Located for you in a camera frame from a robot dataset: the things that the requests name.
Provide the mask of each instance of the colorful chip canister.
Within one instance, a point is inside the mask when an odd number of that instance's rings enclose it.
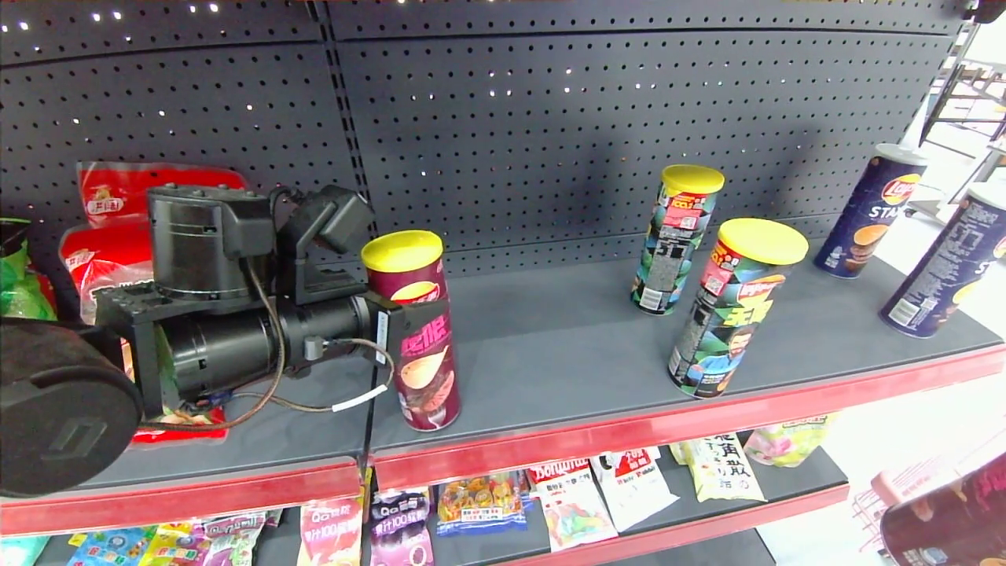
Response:
[[[702,399],[723,393],[777,290],[808,247],[803,234],[772,220],[733,218],[719,226],[668,364],[681,391]]]
[[[926,171],[917,150],[877,144],[814,264],[843,278],[859,276]]]
[[[910,337],[932,337],[1004,254],[1006,184],[975,183],[880,318]]]
[[[701,165],[670,165],[661,178],[632,287],[633,305],[650,315],[674,311],[724,182],[722,173]]]
[[[363,246],[367,285],[394,303],[447,300],[444,241],[432,231],[409,229],[376,237]],[[415,430],[438,430],[461,411],[451,345],[451,312],[401,343],[394,376],[405,421]]]

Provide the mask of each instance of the product label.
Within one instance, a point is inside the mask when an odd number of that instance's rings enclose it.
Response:
[[[1004,254],[1006,210],[966,196],[881,318],[903,333],[932,337]]]
[[[632,301],[653,315],[670,313],[681,298],[691,256],[709,224],[716,195],[661,191],[643,244]]]
[[[898,163],[879,155],[870,159],[814,264],[836,276],[858,276],[924,171],[925,165]]]
[[[790,265],[757,261],[716,241],[668,364],[682,391],[709,398],[726,389],[789,270]]]
[[[442,259],[405,272],[368,270],[368,280],[375,293],[401,305],[448,299]],[[437,430],[458,416],[453,350],[450,311],[402,341],[394,382],[402,415],[412,428]]]

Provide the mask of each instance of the yellow lid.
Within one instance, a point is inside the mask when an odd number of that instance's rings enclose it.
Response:
[[[434,262],[444,253],[444,240],[433,231],[393,231],[367,242],[360,258],[367,268],[381,272],[404,272]]]
[[[765,218],[726,220],[719,226],[719,238],[734,251],[771,264],[799,262],[810,247],[796,229]]]
[[[726,179],[723,173],[702,165],[668,165],[660,174],[668,192],[692,192],[710,194],[723,188]]]

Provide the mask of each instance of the metal rack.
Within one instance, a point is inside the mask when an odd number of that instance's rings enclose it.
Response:
[[[56,243],[82,221],[76,160],[230,166],[260,187],[336,182],[369,196],[376,232],[444,235],[465,408],[422,438],[387,396],[343,416],[269,408],[222,446],[127,453],[79,490],[4,500],[4,534],[354,494],[370,460],[382,487],[436,483],[1000,371],[1001,339],[964,315],[933,341],[883,328],[874,312],[899,278],[892,268],[876,262],[849,285],[801,265],[736,391],[696,403],[663,368],[681,316],[644,318],[626,298],[671,162],[724,171],[713,225],[760,215],[826,234],[872,146],[906,129],[966,4],[5,4],[3,213],[35,219],[31,252],[70,313]],[[313,258],[359,272],[353,257]],[[369,383],[351,363],[316,374],[288,394],[343,399]],[[832,480],[816,475],[801,497],[740,516],[651,526],[605,557],[816,509],[844,498]],[[179,510],[164,490],[198,505]],[[143,513],[133,496],[148,498]]]

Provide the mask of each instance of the shelf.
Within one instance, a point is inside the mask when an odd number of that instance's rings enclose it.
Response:
[[[677,465],[666,450],[659,462],[671,493],[681,499],[617,539],[549,553],[545,520],[536,507],[528,514],[526,531],[435,536],[434,557],[438,563],[459,566],[601,564],[752,529],[842,503],[849,493],[845,475],[824,450],[814,451],[795,468],[751,464],[768,503],[710,500],[700,504],[688,468]]]
[[[1002,339],[964,314],[928,341],[884,325],[877,311],[903,275],[879,259],[855,280],[806,260],[780,291],[729,392],[693,400],[674,387],[666,364],[697,277],[682,309],[649,317],[629,302],[637,261],[452,278],[461,415],[420,433],[393,396],[375,400],[370,448],[381,489],[806,418],[1003,368]]]
[[[362,359],[332,361],[316,366],[307,379],[287,380],[279,395],[336,403],[365,392],[371,374],[372,366]],[[254,403],[235,400],[228,414],[238,415]],[[0,499],[3,535],[152,525],[351,496],[359,490],[357,461],[367,414],[366,405],[335,414],[270,405],[222,443],[130,449],[77,489],[32,500]]]

